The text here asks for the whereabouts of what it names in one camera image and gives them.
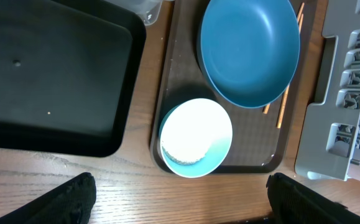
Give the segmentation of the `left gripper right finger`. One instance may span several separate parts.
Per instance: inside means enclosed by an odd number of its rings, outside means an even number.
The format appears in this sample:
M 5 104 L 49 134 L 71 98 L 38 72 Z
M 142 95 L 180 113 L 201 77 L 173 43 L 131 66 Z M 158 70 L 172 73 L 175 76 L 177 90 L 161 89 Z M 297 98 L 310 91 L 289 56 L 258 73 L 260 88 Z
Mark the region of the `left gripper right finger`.
M 360 216 L 283 173 L 270 175 L 267 195 L 276 223 L 360 224 Z

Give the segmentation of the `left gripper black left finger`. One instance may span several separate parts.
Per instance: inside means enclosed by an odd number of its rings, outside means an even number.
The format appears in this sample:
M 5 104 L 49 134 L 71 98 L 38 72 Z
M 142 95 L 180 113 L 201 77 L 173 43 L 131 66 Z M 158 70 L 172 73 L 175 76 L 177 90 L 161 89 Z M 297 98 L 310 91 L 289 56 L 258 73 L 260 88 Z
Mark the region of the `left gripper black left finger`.
M 0 224 L 87 224 L 95 202 L 95 178 L 89 172 L 84 172 L 0 217 Z

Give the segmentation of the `wooden chopstick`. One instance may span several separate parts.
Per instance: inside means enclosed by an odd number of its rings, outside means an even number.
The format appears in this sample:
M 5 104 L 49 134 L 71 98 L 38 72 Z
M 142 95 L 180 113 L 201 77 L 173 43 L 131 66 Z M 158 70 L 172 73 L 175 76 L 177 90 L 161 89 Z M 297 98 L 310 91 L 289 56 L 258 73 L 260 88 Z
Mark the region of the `wooden chopstick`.
M 305 6 L 305 3 L 302 2 L 301 6 L 300 6 L 300 8 L 298 10 L 298 13 L 297 13 L 298 32 L 301 32 L 301 26 L 302 26 L 302 22 L 303 22 L 303 8 L 304 8 L 304 6 Z M 286 88 L 286 90 L 285 90 L 285 92 L 283 94 L 282 101 L 286 101 L 289 88 L 290 88 L 290 85 L 287 86 L 287 88 Z M 268 104 L 267 106 L 264 107 L 264 109 L 263 109 L 264 114 L 268 113 L 269 107 L 270 107 L 270 104 Z
M 303 24 L 303 13 L 301 12 L 300 15 L 297 17 L 298 19 L 298 31 L 301 32 L 302 29 L 302 24 Z M 281 106 L 280 106 L 280 111 L 279 111 L 279 117 L 277 120 L 277 125 L 276 128 L 280 129 L 282 127 L 282 122 L 284 119 L 284 113 L 285 113 L 285 107 L 286 107 L 286 103 L 287 103 L 287 97 L 288 97 L 288 91 L 289 91 L 289 85 L 287 86 L 283 97 L 282 97 L 282 102 L 281 102 Z

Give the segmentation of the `large blue bowl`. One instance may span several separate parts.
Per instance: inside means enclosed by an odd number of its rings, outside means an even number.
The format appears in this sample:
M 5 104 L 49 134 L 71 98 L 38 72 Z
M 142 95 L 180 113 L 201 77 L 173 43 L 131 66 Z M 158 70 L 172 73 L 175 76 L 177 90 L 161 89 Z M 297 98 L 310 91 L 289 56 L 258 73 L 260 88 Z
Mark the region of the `large blue bowl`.
M 201 20 L 198 59 L 207 82 L 230 103 L 260 108 L 295 75 L 300 34 L 289 0 L 212 0 Z

